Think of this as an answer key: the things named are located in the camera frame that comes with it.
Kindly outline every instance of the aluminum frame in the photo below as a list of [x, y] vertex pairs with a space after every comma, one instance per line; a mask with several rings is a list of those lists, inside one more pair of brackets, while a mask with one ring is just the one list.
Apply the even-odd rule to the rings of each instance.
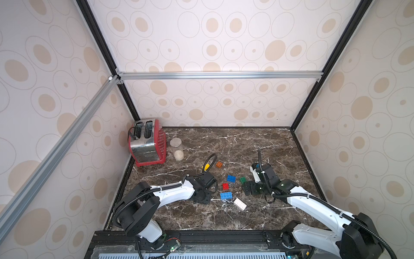
[[322, 69], [323, 76], [320, 80], [317, 80], [314, 84], [312, 90], [310, 91], [308, 97], [306, 98], [305, 102], [303, 103], [298, 115], [296, 116], [295, 120], [292, 123], [292, 131], [295, 131], [300, 122], [302, 121], [305, 114], [308, 112], [310, 106], [312, 105], [313, 101], [316, 98], [319, 90], [321, 89], [322, 85], [324, 84], [325, 80], [330, 75], [331, 70], [334, 68], [335, 64], [338, 62], [339, 58], [344, 54], [344, 49], [354, 36], [355, 32], [358, 30], [362, 20], [368, 13], [368, 10], [373, 6], [375, 0], [361, 0], [356, 8], [354, 14], [352, 15], [351, 19], [348, 22], [344, 32], [341, 35], [338, 43], [336, 44], [331, 56], [329, 57], [328, 61], [325, 64], [325, 67]]
[[[83, 15], [85, 22], [88, 25], [89, 30], [92, 36], [94, 37], [95, 42], [97, 46], [99, 47], [99, 50], [101, 51], [103, 58], [105, 59], [106, 64], [108, 65], [110, 72], [113, 75], [118, 74], [118, 69], [116, 68], [115, 61], [113, 60], [113, 57], [111, 55], [111, 52], [109, 51], [109, 48], [108, 48], [108, 45], [106, 44], [104, 36], [102, 35], [101, 30], [99, 29], [99, 24], [96, 21], [94, 14], [92, 13], [92, 10], [91, 10], [91, 7], [89, 6], [88, 1], [87, 0], [76, 0], [76, 2], [79, 7], [79, 11]], [[135, 108], [135, 105], [132, 102], [132, 98], [129, 95], [125, 84], [123, 82], [120, 82], [120, 84], [118, 84], [118, 88], [122, 94], [122, 97], [125, 100], [125, 103], [128, 106], [129, 111], [131, 112], [132, 117], [134, 118], [135, 121], [139, 121], [140, 116], [138, 115], [137, 109]]]
[[42, 163], [36, 168], [26, 185], [23, 186], [9, 202], [9, 205], [4, 209], [3, 214], [0, 217], [0, 244], [4, 241], [46, 180], [61, 162], [66, 152], [84, 130], [85, 126], [90, 122], [92, 116], [101, 106], [109, 92], [118, 83], [119, 78], [117, 75], [109, 77], [85, 109], [75, 119], [66, 133], [63, 134], [53, 149], [48, 153], [46, 158], [43, 159]]
[[163, 80], [163, 79], [253, 79], [253, 78], [321, 78], [322, 71], [240, 71], [240, 72], [119, 72], [121, 80]]

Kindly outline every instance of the metal rail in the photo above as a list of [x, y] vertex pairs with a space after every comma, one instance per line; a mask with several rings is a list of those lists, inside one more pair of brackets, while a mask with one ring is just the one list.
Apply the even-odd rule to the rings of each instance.
[[362, 19], [368, 13], [368, 9], [372, 6], [375, 0], [361, 0], [356, 8], [354, 14], [352, 15], [351, 19], [346, 26], [344, 33], [341, 35], [337, 45], [335, 46], [331, 56], [329, 57], [328, 61], [325, 64], [325, 67], [322, 69], [323, 76], [320, 80], [316, 81], [312, 90], [310, 91], [308, 97], [306, 98], [303, 106], [301, 107], [298, 115], [296, 116], [293, 124], [291, 126], [292, 131], [295, 131], [300, 122], [302, 121], [303, 117], [305, 116], [306, 112], [309, 110], [312, 102], [316, 98], [316, 95], [319, 92], [319, 89], [322, 87], [325, 80], [328, 78], [331, 70], [334, 68], [336, 62], [339, 60], [341, 55], [343, 54], [345, 47], [348, 45], [349, 41], [357, 31], [358, 26], [361, 24]]
[[163, 79], [253, 79], [253, 78], [321, 78], [322, 71], [240, 71], [240, 72], [119, 72], [121, 80], [163, 80]]
[[100, 88], [81, 114], [79, 114], [58, 143], [56, 143], [48, 156], [43, 159], [42, 163], [27, 181], [27, 184], [19, 190], [10, 201], [9, 205], [5, 208], [4, 213], [0, 217], [0, 244], [4, 241], [7, 234], [12, 230], [36, 194], [40, 191], [43, 184], [63, 159], [66, 152], [89, 123], [92, 116], [108, 96], [109, 92], [119, 83], [117, 75], [113, 75], [109, 79], [110, 80], [107, 80]]

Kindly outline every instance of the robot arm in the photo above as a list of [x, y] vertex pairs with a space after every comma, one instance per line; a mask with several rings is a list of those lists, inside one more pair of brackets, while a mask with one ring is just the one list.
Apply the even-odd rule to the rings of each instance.
[[270, 165], [255, 163], [250, 171], [254, 181], [244, 183], [246, 195], [270, 194], [305, 211], [330, 229], [313, 228], [293, 220], [282, 231], [281, 239], [286, 248], [307, 244], [342, 259], [377, 259], [383, 253], [385, 242], [380, 242], [378, 232], [367, 215], [343, 211], [313, 196], [289, 179], [280, 180]]
[[[291, 189], [291, 192], [306, 193], [311, 195], [301, 186], [295, 186]], [[294, 247], [296, 245], [294, 242], [295, 240], [299, 244], [308, 244], [341, 257], [337, 244], [341, 242], [342, 233], [345, 230], [344, 226], [350, 225], [351, 222], [343, 217], [340, 217], [323, 204], [308, 197], [288, 197], [287, 203], [305, 211], [331, 230], [322, 230], [319, 228], [309, 227], [294, 220], [283, 229], [284, 236], [282, 236], [282, 239], [284, 244], [286, 243], [285, 245], [288, 245], [288, 248], [292, 248], [291, 246]], [[343, 211], [343, 213], [352, 216], [352, 213], [350, 212]]]
[[164, 243], [163, 231], [152, 219], [160, 207], [180, 200], [208, 204], [214, 192], [209, 189], [216, 184], [214, 176], [205, 171], [199, 177], [184, 177], [182, 181], [163, 186], [138, 183], [115, 206], [113, 223], [125, 230], [127, 236], [146, 238], [157, 249]]

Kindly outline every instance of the brown marble surface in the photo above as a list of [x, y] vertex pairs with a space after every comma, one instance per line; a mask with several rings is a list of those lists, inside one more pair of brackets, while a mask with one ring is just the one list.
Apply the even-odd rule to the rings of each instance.
[[[263, 230], [282, 229], [291, 220], [299, 220], [309, 226], [323, 228], [323, 225], [305, 212], [279, 200], [268, 204], [263, 196], [246, 196], [241, 189], [240, 177], [253, 180], [249, 167], [258, 161], [257, 149], [262, 148], [262, 159], [270, 163], [280, 179], [291, 179], [319, 196], [312, 179], [299, 154], [299, 150], [287, 129], [279, 128], [164, 128], [167, 133], [167, 158], [161, 165], [134, 167], [124, 195], [138, 182], [151, 185], [174, 183], [184, 174], [196, 174], [206, 158], [213, 152], [224, 163], [222, 168], [212, 167], [219, 187], [210, 204], [192, 201], [178, 201], [160, 208], [154, 215], [164, 230]], [[185, 157], [175, 161], [169, 141], [181, 138]], [[229, 183], [233, 199], [222, 201], [222, 183], [227, 175], [236, 176], [235, 183]], [[233, 201], [239, 198], [247, 208], [241, 211]]]

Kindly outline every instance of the wallpaper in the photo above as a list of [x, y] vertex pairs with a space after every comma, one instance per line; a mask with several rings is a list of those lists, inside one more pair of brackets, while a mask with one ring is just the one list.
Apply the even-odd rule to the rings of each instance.
[[83, 259], [130, 153], [132, 117], [112, 90], [0, 246], [0, 259]]
[[398, 258], [414, 257], [413, 68], [414, 0], [377, 1], [296, 132], [329, 202]]
[[359, 0], [89, 0], [126, 72], [321, 70]]
[[0, 212], [109, 77], [68, 0], [2, 1]]
[[302, 79], [126, 80], [140, 118], [163, 126], [290, 126], [315, 84]]

